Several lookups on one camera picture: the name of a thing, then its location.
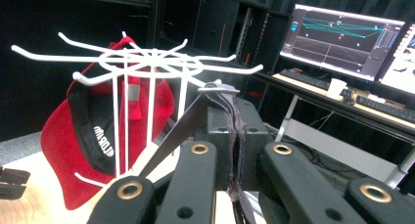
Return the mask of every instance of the monitor screen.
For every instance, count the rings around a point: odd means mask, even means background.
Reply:
[[[380,77],[382,84],[415,94],[415,23],[411,24]]]
[[[281,56],[374,80],[403,25],[296,5]]]

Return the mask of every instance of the table surface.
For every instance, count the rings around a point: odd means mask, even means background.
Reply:
[[[320,88],[293,80],[292,78],[274,74],[273,76],[259,75],[277,88],[282,88],[289,93],[299,95],[302,99],[322,108],[333,110],[345,117],[356,120],[369,127],[383,131],[395,138],[408,143],[415,142],[415,124],[378,112],[364,106],[355,104],[353,106],[343,103],[343,97],[331,99],[327,97],[327,91]]]
[[[156,149],[156,146],[147,147],[137,159],[133,170],[140,171]],[[148,179],[157,181],[172,171],[176,162],[177,158],[168,157],[148,176]],[[58,178],[43,153],[21,158],[4,167],[28,171],[30,177],[20,199],[0,200],[1,224],[86,223],[95,203],[105,193],[103,189],[78,209],[67,210]],[[255,215],[255,219],[256,223],[265,223],[258,215]],[[216,193],[215,223],[235,223],[232,204],[224,192]]]

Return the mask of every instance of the brass ring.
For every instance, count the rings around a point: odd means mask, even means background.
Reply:
[[[208,152],[208,146],[203,144],[193,145],[190,149],[194,154],[205,154]]]
[[[379,196],[373,194],[371,190],[379,193]],[[392,197],[388,192],[373,185],[368,185],[368,184],[361,185],[360,192],[362,192],[363,195],[365,195],[367,198],[375,202],[390,202],[392,200]]]
[[[126,191],[125,189],[132,188],[131,192]],[[143,185],[136,181],[130,181],[118,188],[116,195],[122,200],[131,200],[138,197],[143,191]]]
[[[289,155],[293,152],[293,150],[285,145],[275,145],[273,147],[273,150],[277,154],[281,155]]]

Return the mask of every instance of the white hook rack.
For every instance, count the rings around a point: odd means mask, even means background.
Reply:
[[[113,82],[114,93],[114,126],[115,126],[115,178],[122,176],[119,168],[119,135],[118,135],[118,107],[117,107],[117,79],[123,75],[124,84],[127,85],[128,76],[136,76],[150,79],[150,92],[149,92],[149,114],[148,114],[148,127],[147,127],[147,145],[151,143],[153,134],[153,114],[154,114],[154,99],[156,90],[156,80],[158,78],[181,78],[180,96],[179,96],[179,109],[178,116],[180,118],[184,113],[186,90],[188,82],[195,84],[196,86],[203,88],[205,83],[194,77],[194,75],[201,73],[204,70],[235,73],[235,74],[253,74],[262,69],[262,66],[256,66],[248,69],[240,69],[233,67],[218,67],[211,65],[204,65],[201,61],[217,61],[217,62],[230,62],[235,59],[235,55],[227,58],[210,57],[210,56],[195,56],[191,57],[185,54],[178,53],[180,49],[186,46],[187,39],[182,44],[176,46],[170,50],[158,50],[158,49],[143,49],[133,42],[129,45],[131,49],[112,50],[108,48],[98,47],[94,45],[85,44],[78,41],[73,41],[64,36],[61,32],[58,35],[69,45],[97,51],[102,53],[99,57],[78,57],[78,56],[52,56],[52,55],[38,55],[27,52],[19,46],[13,45],[12,50],[27,57],[31,60],[42,62],[73,62],[73,63],[97,63],[102,68],[109,71],[109,73],[102,74],[100,76],[88,78],[80,72],[75,72],[72,77],[74,80],[86,86],[94,86],[103,83],[108,80]],[[123,68],[119,68],[110,64],[123,64]],[[150,71],[141,70],[143,67],[150,67]],[[125,173],[128,171],[128,103],[125,98]],[[75,173],[74,176],[80,180],[90,183],[95,186],[105,187],[98,181],[82,177],[79,173]]]

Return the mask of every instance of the white desk surface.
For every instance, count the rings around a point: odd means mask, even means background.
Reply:
[[[289,77],[286,77],[286,76],[284,76],[284,75],[281,75],[281,74],[278,74],[278,73],[277,73],[277,74],[274,74],[274,75],[273,75],[273,77],[274,77],[274,78],[277,78],[277,79],[280,79],[280,80],[283,80],[283,81],[286,81],[286,82],[288,82],[288,83],[295,84],[295,85],[297,85],[298,87],[301,87],[301,88],[303,88],[303,89],[306,89],[306,90],[312,91],[312,92],[317,93],[317,94],[320,94],[320,95],[322,95],[322,96],[327,96],[327,91],[326,91],[326,90],[323,90],[323,89],[320,89],[320,88],[317,88],[317,87],[314,87],[314,86],[311,86],[311,85],[305,84],[305,83],[303,83],[303,82],[300,82],[300,81],[294,80],[294,79],[289,78]],[[337,99],[337,101],[340,101],[340,102],[341,102],[342,100],[343,100],[343,97],[342,97],[342,96],[339,96],[339,98]],[[353,107],[354,107],[354,108],[361,109],[361,110],[366,111],[366,112],[369,112],[369,113],[373,113],[373,114],[375,114],[375,115],[377,115],[377,116],[379,116],[379,117],[383,117],[383,118],[386,118],[386,119],[388,119],[388,120],[391,120],[391,121],[394,121],[394,122],[396,122],[396,123],[400,123],[400,124],[402,124],[402,125],[406,125],[406,126],[408,126],[408,127],[411,127],[411,128],[413,128],[413,129],[415,129],[415,124],[414,124],[414,123],[411,123],[411,122],[409,122],[409,121],[406,121],[406,120],[403,120],[403,119],[400,119],[400,118],[394,117],[394,116],[389,115],[389,114],[387,114],[387,113],[379,112],[379,111],[376,111],[376,110],[373,110],[373,109],[370,109],[370,108],[364,107],[364,106],[359,105],[359,104],[355,104],[355,105],[353,105]]]
[[[156,147],[148,147],[140,155],[134,170],[140,171],[155,150]],[[176,159],[168,157],[148,178],[152,181],[158,180],[173,170],[175,164]],[[0,200],[1,224],[86,223],[95,203],[105,192],[103,189],[80,208],[69,211],[65,208],[59,181],[43,153],[24,157],[4,167],[28,171],[30,178],[19,200]],[[265,223],[261,217],[255,215],[255,218],[256,223]],[[235,223],[232,204],[224,192],[216,193],[215,223]]]

